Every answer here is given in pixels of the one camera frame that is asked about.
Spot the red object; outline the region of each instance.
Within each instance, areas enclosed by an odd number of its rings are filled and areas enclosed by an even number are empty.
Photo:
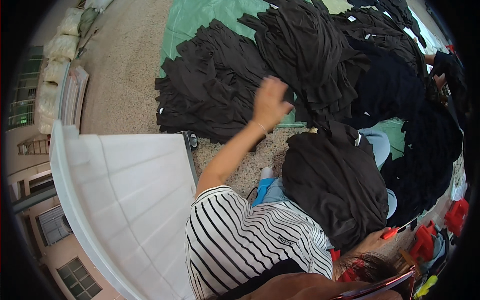
[[[330,254],[332,255],[332,261],[336,261],[340,258],[340,250],[329,249]],[[358,281],[359,277],[355,274],[355,269],[359,269],[365,266],[365,262],[362,259],[357,259],[353,262],[352,267],[348,268],[343,274],[337,279],[339,282],[350,282]]]
[[[382,234],[382,239],[387,240],[398,233],[398,228],[390,228],[386,233]]]
[[[468,202],[464,198],[456,201],[445,214],[445,225],[448,227],[448,230],[459,237],[467,214]]]
[[[415,233],[417,242],[412,250],[410,250],[410,255],[417,263],[419,263],[419,257],[421,257],[424,262],[431,261],[433,258],[433,239],[431,234],[435,236],[437,235],[437,232],[435,231],[435,223],[433,221],[430,221],[427,226],[420,225]]]
[[[333,249],[328,249],[328,250],[330,251],[330,255],[332,255],[332,262],[340,258],[340,250],[337,250],[337,251]]]
[[[453,45],[447,45],[447,46],[445,46],[445,47],[447,47],[447,49],[450,49],[450,51],[452,51],[453,53],[455,53],[455,50],[454,50],[454,48],[453,48]]]

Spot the sunglasses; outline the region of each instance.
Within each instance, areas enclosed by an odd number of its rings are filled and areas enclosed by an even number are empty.
[[[330,300],[362,300],[369,298],[373,295],[381,293],[383,291],[392,289],[397,285],[401,284],[405,280],[408,280],[409,284],[409,299],[412,299],[413,294],[413,284],[415,281],[415,266],[412,266],[408,272],[402,275],[393,276],[383,281],[377,283],[371,283],[361,288],[344,292],[337,297],[331,298]]]

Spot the hand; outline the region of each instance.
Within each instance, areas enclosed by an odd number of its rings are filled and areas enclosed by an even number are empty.
[[[375,232],[372,232],[371,234],[369,234],[363,241],[361,241],[360,244],[358,244],[352,252],[354,253],[367,253],[367,252],[372,252],[380,247],[382,247],[383,245],[387,244],[388,242],[392,241],[393,240],[393,237],[395,236],[392,236],[390,237],[389,239],[387,240],[384,240],[382,239],[382,234],[384,232],[387,232],[388,230],[390,230],[389,227],[386,227],[382,230],[379,230],[379,231],[375,231]]]
[[[293,105],[283,101],[287,85],[273,76],[264,78],[255,95],[253,121],[266,131],[272,130],[288,114]]]

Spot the yellow object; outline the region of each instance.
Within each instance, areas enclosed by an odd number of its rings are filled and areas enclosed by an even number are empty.
[[[425,296],[428,293],[429,288],[433,287],[437,283],[438,277],[436,275],[430,276],[427,281],[421,286],[418,292],[415,293],[415,298]]]

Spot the speckled floor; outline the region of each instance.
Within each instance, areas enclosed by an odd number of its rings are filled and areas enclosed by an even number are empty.
[[[324,0],[331,13],[351,7],[346,0]],[[429,15],[422,13],[421,0],[408,0],[425,25],[435,34],[440,30]],[[87,51],[75,65],[90,74],[84,99],[81,133],[122,134],[157,133],[154,79],[158,76],[160,48],[171,0],[115,0],[99,15],[91,31],[99,28]],[[243,196],[256,186],[260,170],[273,167],[276,175],[287,150],[286,139],[306,129],[279,128],[249,153],[228,179],[227,184]],[[220,145],[201,139],[193,159],[198,175],[220,149]],[[423,220],[443,216],[449,207],[449,191]],[[399,246],[407,248],[413,233],[406,230],[381,253],[391,256]]]

